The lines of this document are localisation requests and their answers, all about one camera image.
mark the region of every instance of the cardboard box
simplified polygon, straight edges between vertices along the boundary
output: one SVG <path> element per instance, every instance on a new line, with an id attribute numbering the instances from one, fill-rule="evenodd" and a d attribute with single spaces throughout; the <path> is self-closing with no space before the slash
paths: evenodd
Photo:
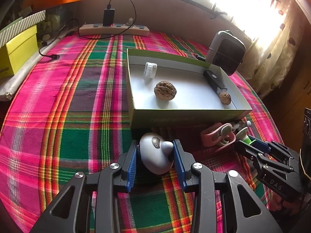
<path id="1" fill-rule="evenodd" d="M 154 79 L 143 76 L 146 62 L 158 65 Z M 132 128 L 167 127 L 239 120 L 252 109 L 237 86 L 218 66 L 178 55 L 128 49 L 126 86 Z M 203 77 L 212 70 L 223 82 L 232 102 L 222 105 Z M 153 89 L 160 81 L 169 81 L 177 90 L 175 98 L 161 101 Z"/>
<path id="2" fill-rule="evenodd" d="M 13 76 L 37 50 L 37 26 L 21 32 L 0 48 L 0 78 Z"/>

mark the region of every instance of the walnut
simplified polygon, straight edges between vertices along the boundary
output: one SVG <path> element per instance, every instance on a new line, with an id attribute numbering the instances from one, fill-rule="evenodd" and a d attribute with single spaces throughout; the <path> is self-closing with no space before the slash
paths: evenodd
<path id="1" fill-rule="evenodd" d="M 170 101 L 174 99 L 176 95 L 176 88 L 172 83 L 167 81 L 160 81 L 158 84 L 156 84 L 154 93 L 158 99 Z"/>
<path id="2" fill-rule="evenodd" d="M 229 105 L 231 103 L 231 96 L 227 92 L 221 92 L 219 99 L 223 105 Z"/>

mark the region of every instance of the white egg-shaped toy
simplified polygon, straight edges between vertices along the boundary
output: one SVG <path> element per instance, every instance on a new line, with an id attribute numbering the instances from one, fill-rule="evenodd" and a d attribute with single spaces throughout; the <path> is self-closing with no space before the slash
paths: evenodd
<path id="1" fill-rule="evenodd" d="M 146 133 L 139 141 L 140 157 L 145 167 L 152 173 L 161 175 L 168 172 L 173 161 L 169 159 L 174 145 L 156 133 Z"/>

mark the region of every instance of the metal screw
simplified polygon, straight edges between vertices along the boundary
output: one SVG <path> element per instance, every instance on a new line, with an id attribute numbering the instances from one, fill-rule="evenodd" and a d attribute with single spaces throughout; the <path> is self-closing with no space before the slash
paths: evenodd
<path id="1" fill-rule="evenodd" d="M 235 170 L 230 170 L 230 171 L 228 172 L 228 174 L 229 174 L 231 177 L 237 177 L 237 176 L 238 176 L 238 172 L 235 171 Z"/>
<path id="2" fill-rule="evenodd" d="M 76 172 L 76 173 L 75 173 L 75 177 L 76 177 L 77 179 L 82 178 L 83 176 L 84 176 L 84 173 L 83 173 L 83 172 Z"/>
<path id="3" fill-rule="evenodd" d="M 201 163 L 194 163 L 194 164 L 193 164 L 193 167 L 194 167 L 195 169 L 201 169 L 201 168 L 203 167 L 203 165 L 202 165 Z"/>
<path id="4" fill-rule="evenodd" d="M 119 168 L 119 164 L 118 163 L 112 163 L 111 165 L 110 165 L 110 168 L 111 169 L 118 169 Z"/>

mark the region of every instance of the open box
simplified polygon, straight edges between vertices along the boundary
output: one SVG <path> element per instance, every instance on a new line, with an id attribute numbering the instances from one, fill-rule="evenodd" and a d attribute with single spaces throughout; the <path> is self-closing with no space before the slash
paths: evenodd
<path id="1" fill-rule="evenodd" d="M 143 76 L 146 62 L 158 65 L 154 79 Z M 167 127 L 227 122 L 245 117 L 252 109 L 237 86 L 219 67 L 178 55 L 127 49 L 126 86 L 132 128 Z M 228 89 L 231 103 L 219 97 L 203 77 L 211 70 Z M 177 94 L 173 100 L 158 100 L 154 87 L 160 81 L 172 83 Z"/>

